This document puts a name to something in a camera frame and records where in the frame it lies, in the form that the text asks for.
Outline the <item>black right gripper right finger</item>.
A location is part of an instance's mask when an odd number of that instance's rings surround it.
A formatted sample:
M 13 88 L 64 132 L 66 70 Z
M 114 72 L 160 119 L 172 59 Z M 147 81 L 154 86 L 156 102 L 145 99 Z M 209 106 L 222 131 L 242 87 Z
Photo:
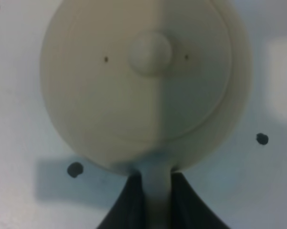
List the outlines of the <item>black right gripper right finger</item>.
M 173 229 L 229 229 L 201 200 L 183 173 L 171 175 L 171 227 Z

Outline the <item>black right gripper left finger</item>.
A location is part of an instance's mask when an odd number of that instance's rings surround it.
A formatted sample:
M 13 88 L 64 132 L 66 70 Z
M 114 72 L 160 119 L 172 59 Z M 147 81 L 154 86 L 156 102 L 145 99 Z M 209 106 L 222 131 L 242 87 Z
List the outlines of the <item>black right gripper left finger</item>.
M 102 220 L 99 229 L 144 229 L 145 198 L 141 175 L 130 176 L 114 206 Z

